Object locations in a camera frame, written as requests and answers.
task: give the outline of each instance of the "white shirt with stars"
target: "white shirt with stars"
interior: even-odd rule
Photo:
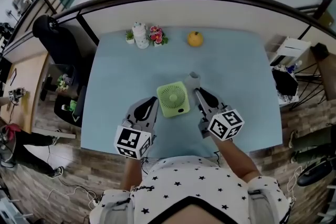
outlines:
[[[90,214],[90,222],[102,224],[101,214],[107,204],[127,201],[132,204],[134,223],[160,223],[194,204],[225,223],[250,224],[248,197],[256,190],[270,193],[280,223],[285,223],[290,206],[274,178],[260,176],[247,184],[230,169],[220,168],[202,157],[172,157],[157,162],[131,192],[105,191]]]

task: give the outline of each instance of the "fan grille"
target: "fan grille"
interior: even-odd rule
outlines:
[[[160,94],[162,105],[169,109],[176,109],[183,105],[185,92],[176,85],[167,86]]]

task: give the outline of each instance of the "white box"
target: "white box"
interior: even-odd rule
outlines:
[[[120,155],[141,159],[152,144],[151,139],[151,133],[118,126],[114,138],[114,147]]]
[[[236,136],[244,123],[237,110],[233,109],[214,115],[210,121],[208,131],[221,141],[224,141]]]

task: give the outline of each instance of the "jeans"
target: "jeans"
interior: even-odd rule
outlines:
[[[297,152],[294,159],[297,163],[306,163],[317,158],[335,154],[335,143],[332,134],[335,127],[327,127],[307,134],[303,137],[293,138],[292,145],[294,151],[303,150],[307,147],[315,148],[304,152]]]
[[[24,145],[50,146],[53,139],[51,136],[45,136],[37,133],[28,134],[24,131],[16,132],[15,136],[16,146],[11,161],[48,176],[51,176],[55,173],[54,169],[49,164],[30,153],[24,147]]]

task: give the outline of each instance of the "potted plant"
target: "potted plant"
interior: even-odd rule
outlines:
[[[132,30],[126,31],[126,42],[128,44],[134,44],[134,34]]]
[[[164,34],[162,28],[157,25],[154,25],[150,28],[149,39],[154,47],[168,43],[168,38]]]

